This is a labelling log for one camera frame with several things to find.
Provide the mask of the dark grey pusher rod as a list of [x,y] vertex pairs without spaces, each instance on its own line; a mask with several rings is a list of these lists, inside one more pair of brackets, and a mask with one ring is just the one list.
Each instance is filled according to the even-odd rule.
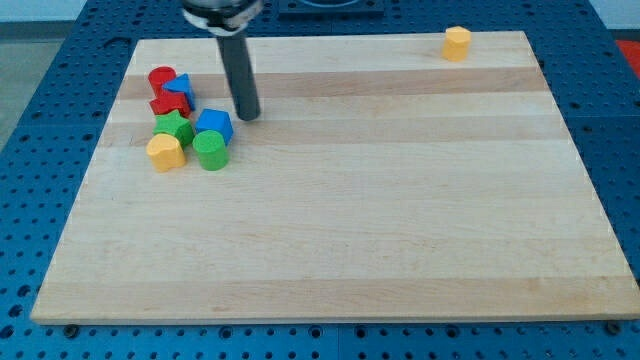
[[261,114],[260,101],[247,46],[246,33],[216,39],[236,115],[252,121]]

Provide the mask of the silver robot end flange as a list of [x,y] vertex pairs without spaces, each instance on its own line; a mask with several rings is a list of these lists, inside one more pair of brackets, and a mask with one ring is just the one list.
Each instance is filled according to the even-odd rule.
[[263,10],[262,0],[181,0],[182,14],[194,27],[214,35],[235,35]]

